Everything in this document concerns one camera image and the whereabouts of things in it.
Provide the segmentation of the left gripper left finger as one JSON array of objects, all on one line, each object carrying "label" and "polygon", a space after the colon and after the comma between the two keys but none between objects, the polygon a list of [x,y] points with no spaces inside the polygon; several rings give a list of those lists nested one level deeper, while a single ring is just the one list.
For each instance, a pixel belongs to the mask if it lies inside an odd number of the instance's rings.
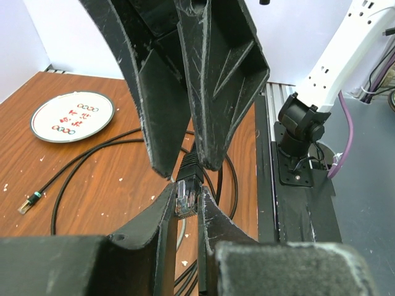
[{"label": "left gripper left finger", "polygon": [[1,239],[2,295],[172,295],[177,187],[107,236]]}]

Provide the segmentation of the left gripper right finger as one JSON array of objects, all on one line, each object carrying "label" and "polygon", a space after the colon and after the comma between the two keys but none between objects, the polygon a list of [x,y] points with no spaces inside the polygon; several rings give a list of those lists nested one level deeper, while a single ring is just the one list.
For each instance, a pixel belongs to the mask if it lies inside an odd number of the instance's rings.
[{"label": "left gripper right finger", "polygon": [[347,245],[261,244],[219,209],[208,187],[197,217],[200,295],[378,295],[364,258]]}]

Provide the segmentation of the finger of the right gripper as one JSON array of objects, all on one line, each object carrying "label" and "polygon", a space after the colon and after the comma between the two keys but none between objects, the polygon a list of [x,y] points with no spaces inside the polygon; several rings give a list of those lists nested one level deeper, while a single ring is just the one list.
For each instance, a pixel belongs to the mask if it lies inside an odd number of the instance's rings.
[{"label": "finger of the right gripper", "polygon": [[189,124],[173,1],[82,1],[127,82],[154,171],[172,175]]},{"label": "finger of the right gripper", "polygon": [[270,69],[244,1],[175,1],[197,154],[217,171]]}]

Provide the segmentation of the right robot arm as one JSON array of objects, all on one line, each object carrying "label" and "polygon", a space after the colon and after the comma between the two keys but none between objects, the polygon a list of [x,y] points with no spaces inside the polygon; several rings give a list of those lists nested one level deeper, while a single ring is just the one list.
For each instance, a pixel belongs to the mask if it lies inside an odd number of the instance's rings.
[{"label": "right robot arm", "polygon": [[[199,163],[222,166],[270,68],[244,1],[83,1],[138,111],[152,168],[169,177],[188,123]],[[394,20],[393,1],[353,1],[278,119],[283,155],[302,158],[324,133],[343,83]]]}]

